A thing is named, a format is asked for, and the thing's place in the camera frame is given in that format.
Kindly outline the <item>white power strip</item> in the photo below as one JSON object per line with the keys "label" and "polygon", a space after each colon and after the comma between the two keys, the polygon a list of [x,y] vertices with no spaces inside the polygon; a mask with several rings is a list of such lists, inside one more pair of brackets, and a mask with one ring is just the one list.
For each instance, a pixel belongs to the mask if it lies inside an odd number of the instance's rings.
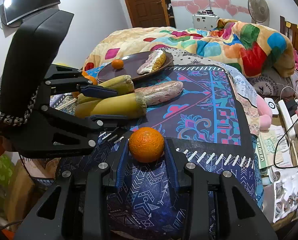
{"label": "white power strip", "polygon": [[278,106],[285,124],[288,139],[292,142],[298,133],[298,99],[292,99],[288,102],[280,100]]}

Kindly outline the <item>wall-mounted flat television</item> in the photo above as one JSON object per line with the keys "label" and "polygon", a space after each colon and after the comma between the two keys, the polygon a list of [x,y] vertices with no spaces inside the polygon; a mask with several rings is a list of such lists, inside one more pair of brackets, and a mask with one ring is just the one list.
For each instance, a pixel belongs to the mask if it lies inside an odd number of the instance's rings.
{"label": "wall-mounted flat television", "polygon": [[11,25],[39,10],[60,4],[60,0],[3,0],[5,25]]}

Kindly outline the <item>wooden bed headboard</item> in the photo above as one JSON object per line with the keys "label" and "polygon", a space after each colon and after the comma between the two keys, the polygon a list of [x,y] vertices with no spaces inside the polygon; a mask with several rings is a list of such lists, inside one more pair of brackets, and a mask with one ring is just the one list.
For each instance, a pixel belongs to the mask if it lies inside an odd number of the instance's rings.
{"label": "wooden bed headboard", "polygon": [[298,24],[288,22],[284,16],[280,16],[280,33],[287,36],[294,49],[298,51]]}

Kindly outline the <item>small tangerine on plate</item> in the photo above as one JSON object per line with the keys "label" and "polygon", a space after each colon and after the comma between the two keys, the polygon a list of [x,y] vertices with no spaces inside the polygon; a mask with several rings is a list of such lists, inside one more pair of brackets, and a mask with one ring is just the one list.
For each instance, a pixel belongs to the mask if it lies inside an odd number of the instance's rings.
{"label": "small tangerine on plate", "polygon": [[120,70],[124,67],[124,62],[121,59],[117,59],[111,62],[111,66],[116,70]]}

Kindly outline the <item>white box appliance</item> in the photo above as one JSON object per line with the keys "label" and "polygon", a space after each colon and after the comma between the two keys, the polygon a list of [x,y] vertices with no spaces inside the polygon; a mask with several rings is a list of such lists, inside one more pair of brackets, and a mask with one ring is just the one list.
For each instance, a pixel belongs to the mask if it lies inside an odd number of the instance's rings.
{"label": "white box appliance", "polygon": [[192,15],[193,27],[201,30],[212,30],[217,27],[219,16],[210,9],[197,11]]}

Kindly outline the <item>large orange with sticker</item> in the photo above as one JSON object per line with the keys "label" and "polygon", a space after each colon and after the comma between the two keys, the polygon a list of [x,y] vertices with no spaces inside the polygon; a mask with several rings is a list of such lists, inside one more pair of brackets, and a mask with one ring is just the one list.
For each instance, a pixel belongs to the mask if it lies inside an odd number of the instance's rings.
{"label": "large orange with sticker", "polygon": [[[82,76],[84,76],[86,79],[88,79],[92,85],[97,85],[97,79],[93,76],[90,76],[87,72],[82,71]],[[74,98],[78,98],[78,95],[80,94],[80,92],[72,92],[72,96]]]}

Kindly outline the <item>colourful patchwork blanket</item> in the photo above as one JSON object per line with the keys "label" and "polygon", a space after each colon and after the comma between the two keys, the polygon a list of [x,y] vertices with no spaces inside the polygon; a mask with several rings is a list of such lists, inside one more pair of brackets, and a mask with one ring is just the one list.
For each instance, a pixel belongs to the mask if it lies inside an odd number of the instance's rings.
{"label": "colourful patchwork blanket", "polygon": [[281,77],[289,77],[295,70],[292,42],[284,34],[261,24],[222,18],[214,30],[150,27],[115,31],[99,42],[83,70],[160,48],[181,49],[228,64],[245,77],[257,77],[271,67]]}

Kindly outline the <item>rough-skinned orange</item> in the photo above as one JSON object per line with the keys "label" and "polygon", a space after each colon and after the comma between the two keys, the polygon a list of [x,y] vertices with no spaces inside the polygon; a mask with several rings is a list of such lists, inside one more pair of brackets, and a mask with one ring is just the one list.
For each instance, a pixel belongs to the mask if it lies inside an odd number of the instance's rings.
{"label": "rough-skinned orange", "polygon": [[140,163],[152,163],[164,152],[164,137],[157,130],[142,127],[133,132],[129,138],[129,151]]}

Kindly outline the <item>dark purple round plate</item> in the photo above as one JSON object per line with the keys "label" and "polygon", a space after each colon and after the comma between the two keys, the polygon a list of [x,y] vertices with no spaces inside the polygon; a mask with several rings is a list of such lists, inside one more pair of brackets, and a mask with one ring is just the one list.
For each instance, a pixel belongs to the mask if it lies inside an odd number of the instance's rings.
{"label": "dark purple round plate", "polygon": [[137,74],[137,69],[145,63],[148,59],[151,51],[144,51],[136,54],[127,55],[122,58],[124,62],[124,67],[120,70],[116,70],[112,67],[111,63],[103,67],[97,74],[96,78],[98,83],[105,82],[107,80],[113,79],[114,77],[122,75],[130,75],[132,81],[139,81],[147,79],[152,75],[156,75],[163,71],[165,68],[173,65],[173,55],[165,51],[166,61],[156,72],[147,73],[147,74]]}

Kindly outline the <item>pink plush toy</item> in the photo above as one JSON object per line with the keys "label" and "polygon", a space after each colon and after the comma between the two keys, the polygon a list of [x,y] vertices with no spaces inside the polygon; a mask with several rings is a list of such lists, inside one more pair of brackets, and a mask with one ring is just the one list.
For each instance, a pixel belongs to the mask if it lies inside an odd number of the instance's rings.
{"label": "pink plush toy", "polygon": [[260,130],[266,131],[272,124],[273,113],[268,103],[260,96],[256,98],[257,110],[259,113]]}

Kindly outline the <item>patterned blue bed cloth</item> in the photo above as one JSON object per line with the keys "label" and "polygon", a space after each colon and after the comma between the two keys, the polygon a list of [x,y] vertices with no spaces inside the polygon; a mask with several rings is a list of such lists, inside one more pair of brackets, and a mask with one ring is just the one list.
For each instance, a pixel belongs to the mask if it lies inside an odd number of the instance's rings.
{"label": "patterned blue bed cloth", "polygon": [[[262,186],[255,156],[257,137],[249,128],[242,98],[234,92],[231,75],[213,65],[175,66],[142,83],[144,87],[180,81],[176,98],[147,107],[145,116],[131,120],[121,132],[103,132],[96,149],[85,157],[61,159],[58,173],[75,177],[118,150],[121,139],[150,127],[173,140],[175,148],[207,172],[228,170],[246,192],[261,202]],[[112,239],[180,239],[189,197],[174,191],[164,157],[144,164],[129,157],[124,182],[106,197]]]}

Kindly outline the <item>brown wooden door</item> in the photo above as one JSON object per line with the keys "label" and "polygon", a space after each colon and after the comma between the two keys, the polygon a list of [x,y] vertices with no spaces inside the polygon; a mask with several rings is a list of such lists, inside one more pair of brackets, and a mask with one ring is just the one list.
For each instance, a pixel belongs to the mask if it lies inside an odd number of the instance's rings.
{"label": "brown wooden door", "polygon": [[168,27],[165,0],[124,0],[134,28]]}

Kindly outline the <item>standing electric fan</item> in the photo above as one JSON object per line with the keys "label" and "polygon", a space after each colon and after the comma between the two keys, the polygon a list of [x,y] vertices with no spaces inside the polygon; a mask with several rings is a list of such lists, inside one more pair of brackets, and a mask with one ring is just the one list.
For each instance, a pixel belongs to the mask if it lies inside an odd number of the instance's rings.
{"label": "standing electric fan", "polygon": [[257,23],[264,23],[269,19],[269,7],[265,0],[248,0],[248,10]]}

